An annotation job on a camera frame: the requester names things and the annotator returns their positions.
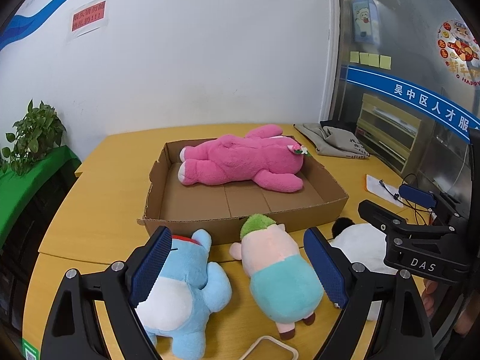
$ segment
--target black panda ear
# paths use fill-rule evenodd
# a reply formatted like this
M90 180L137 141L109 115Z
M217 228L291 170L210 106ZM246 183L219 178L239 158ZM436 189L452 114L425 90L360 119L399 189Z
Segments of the black panda ear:
M354 225L354 222L350 218L338 218L332 226L333 238L336 238L347 227Z

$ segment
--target red headband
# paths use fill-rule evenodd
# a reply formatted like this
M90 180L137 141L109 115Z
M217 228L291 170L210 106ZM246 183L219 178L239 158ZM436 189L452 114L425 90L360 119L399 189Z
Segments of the red headband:
M181 235L172 235L172 238L173 239L179 239L180 241L193 242L194 244L200 245L200 242L198 242L194 239L188 238L188 237L182 237Z

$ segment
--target screw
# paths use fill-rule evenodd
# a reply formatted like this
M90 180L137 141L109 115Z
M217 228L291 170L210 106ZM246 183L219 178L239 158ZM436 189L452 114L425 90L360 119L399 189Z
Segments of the screw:
M118 272L118 271L121 271L124 266L125 266L125 264L122 261L116 261L112 264L112 269L115 272Z
M363 272L365 270L365 266L361 262L354 262L352 268L355 272Z
M77 271L75 269L69 269L65 276L67 276L68 279L74 278L77 275Z
M407 271L406 269L402 269L400 271L400 276L402 276L404 279L409 279L411 275L409 271Z

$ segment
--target yellow sticky note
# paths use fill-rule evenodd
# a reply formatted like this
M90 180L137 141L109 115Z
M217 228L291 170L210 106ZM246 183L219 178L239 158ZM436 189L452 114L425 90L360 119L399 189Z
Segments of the yellow sticky note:
M381 55L380 56L380 67L382 69L391 70L391 68L392 68L392 57L387 56L387 55Z
M368 65L368 52L360 53L360 63L362 65Z
M360 62L358 51L350 51L350 62L355 62L355 63Z
M378 68L378 67L379 67L378 57L379 57L378 54L368 54L368 64L369 64L370 66L373 66L373 67L375 67L375 68Z

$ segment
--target plush toy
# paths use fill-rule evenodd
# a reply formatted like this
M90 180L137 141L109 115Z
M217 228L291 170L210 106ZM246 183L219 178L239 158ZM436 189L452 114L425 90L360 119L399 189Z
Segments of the plush toy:
M277 324L282 340L295 335L295 322L315 321L323 288L314 269L300 255L294 239L265 215L252 215L240 233L241 244L230 254L242 260L250 292L260 309Z
M256 128L245 138L224 135L184 147L178 180L183 185L253 180L266 190L299 191L303 181L295 174L303 165L301 148L296 140L283 137L282 129L273 124Z
M205 230L172 238L165 265L136 312L154 345L157 335L172 337L175 356L198 360L205 353L208 318L228 304L232 289L222 267L207 263L212 238Z
M395 275L397 270L383 263L386 253L385 234L370 223L355 225L349 218L339 218L332 227L334 239L330 242L339 248L352 263L362 263L372 272ZM376 321L382 301L371 303L368 321Z

